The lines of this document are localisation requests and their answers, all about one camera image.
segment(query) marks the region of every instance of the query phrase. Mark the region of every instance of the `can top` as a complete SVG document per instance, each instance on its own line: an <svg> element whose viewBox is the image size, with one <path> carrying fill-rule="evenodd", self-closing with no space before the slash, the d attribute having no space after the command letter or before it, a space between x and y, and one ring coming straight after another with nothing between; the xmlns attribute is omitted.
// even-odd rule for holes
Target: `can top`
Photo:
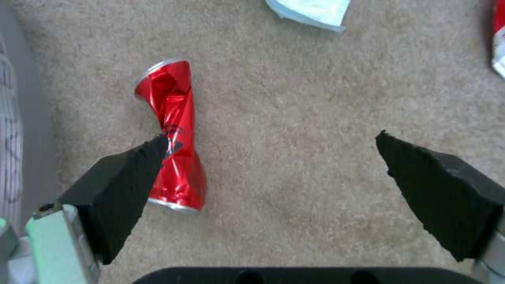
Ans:
<svg viewBox="0 0 505 284"><path fill-rule="evenodd" d="M151 67L149 67L147 70L145 70L142 75L135 81L134 85L133 85L133 92L134 92L134 95L135 95L135 89L137 89L137 86L140 84L140 82L142 82L142 80L144 80L147 76L149 76L150 74L154 73L156 70L162 68L163 66L166 66L166 65L169 65L169 64L172 64L172 63L176 63L176 62L180 62L180 61L185 61L183 58L180 58L180 57L174 57L174 58L169 58L169 59L165 59L165 60L162 60L154 65L152 65Z"/></svg>

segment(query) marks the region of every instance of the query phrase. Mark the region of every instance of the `red can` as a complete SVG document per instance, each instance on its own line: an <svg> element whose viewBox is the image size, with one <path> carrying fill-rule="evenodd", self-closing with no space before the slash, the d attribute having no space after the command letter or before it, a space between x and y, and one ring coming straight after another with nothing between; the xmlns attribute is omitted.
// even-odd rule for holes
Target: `red can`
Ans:
<svg viewBox="0 0 505 284"><path fill-rule="evenodd" d="M149 201L184 213L205 203L207 181L194 149L194 106L189 62L169 59L144 72L135 95L153 109L169 147Z"/></svg>

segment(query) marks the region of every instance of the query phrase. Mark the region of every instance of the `white paper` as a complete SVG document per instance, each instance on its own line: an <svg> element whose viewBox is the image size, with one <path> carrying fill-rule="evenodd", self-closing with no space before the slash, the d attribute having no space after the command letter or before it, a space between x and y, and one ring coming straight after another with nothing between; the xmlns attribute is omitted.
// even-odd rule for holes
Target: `white paper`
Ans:
<svg viewBox="0 0 505 284"><path fill-rule="evenodd" d="M343 30L342 20L350 0L266 0L282 18L335 31Z"/></svg>
<svg viewBox="0 0 505 284"><path fill-rule="evenodd" d="M22 194L23 125L16 76L0 36L0 216L18 224Z"/></svg>

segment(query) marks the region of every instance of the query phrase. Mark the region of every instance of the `can bottom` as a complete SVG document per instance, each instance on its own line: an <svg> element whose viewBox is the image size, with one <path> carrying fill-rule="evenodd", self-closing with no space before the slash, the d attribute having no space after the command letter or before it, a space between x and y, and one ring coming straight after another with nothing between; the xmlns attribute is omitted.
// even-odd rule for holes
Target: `can bottom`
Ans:
<svg viewBox="0 0 505 284"><path fill-rule="evenodd" d="M189 206L180 205L180 204L173 203L173 202L166 202L166 201L162 201L159 199L149 198L148 201L151 203L156 203L158 205L168 207L168 208L178 211L178 212L182 212L184 214L194 215L194 214L198 214L200 212L199 210L189 207Z"/></svg>

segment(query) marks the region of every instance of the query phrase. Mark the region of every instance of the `mint green bracket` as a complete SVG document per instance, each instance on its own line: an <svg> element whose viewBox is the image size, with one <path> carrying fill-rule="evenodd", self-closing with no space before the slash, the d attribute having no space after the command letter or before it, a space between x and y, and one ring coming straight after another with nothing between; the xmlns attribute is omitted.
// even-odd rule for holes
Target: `mint green bracket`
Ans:
<svg viewBox="0 0 505 284"><path fill-rule="evenodd" d="M75 207L63 205L63 210L38 219L31 218L26 224L26 231L35 260L37 283L98 281L99 267L87 240L82 238L84 234Z"/></svg>

